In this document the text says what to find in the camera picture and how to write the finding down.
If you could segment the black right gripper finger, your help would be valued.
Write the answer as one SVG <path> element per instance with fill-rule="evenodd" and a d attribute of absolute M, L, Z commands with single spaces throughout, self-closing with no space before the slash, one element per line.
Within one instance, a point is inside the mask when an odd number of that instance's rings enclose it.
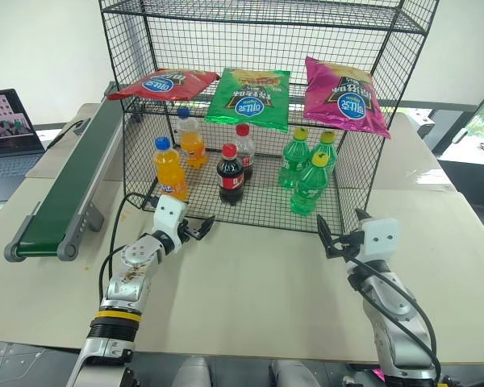
<path fill-rule="evenodd" d="M 323 245 L 326 257 L 328 259 L 342 256 L 342 251 L 335 246 L 332 238 L 332 232 L 328 223 L 321 214 L 316 215 L 318 235 Z"/>
<path fill-rule="evenodd" d="M 358 231 L 365 231 L 365 224 L 372 220 L 372 216 L 359 208 L 355 209 L 355 214 L 358 220 Z"/>

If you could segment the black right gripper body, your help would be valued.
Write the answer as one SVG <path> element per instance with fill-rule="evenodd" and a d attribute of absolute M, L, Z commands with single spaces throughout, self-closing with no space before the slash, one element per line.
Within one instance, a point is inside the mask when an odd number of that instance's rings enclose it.
<path fill-rule="evenodd" d="M 363 243 L 363 231 L 353 231 L 347 235 L 342 235 L 333 242 L 334 257 L 342 257 L 345 262 L 350 262 L 358 256 Z"/>

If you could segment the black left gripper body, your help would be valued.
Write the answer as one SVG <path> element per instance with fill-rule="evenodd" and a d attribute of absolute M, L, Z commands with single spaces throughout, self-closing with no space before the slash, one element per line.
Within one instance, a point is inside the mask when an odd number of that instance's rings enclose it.
<path fill-rule="evenodd" d="M 190 240 L 191 237 L 194 237 L 194 232 L 189 228 L 189 222 L 187 219 L 183 219 L 178 228 L 177 234 L 181 243 L 186 243 Z"/>

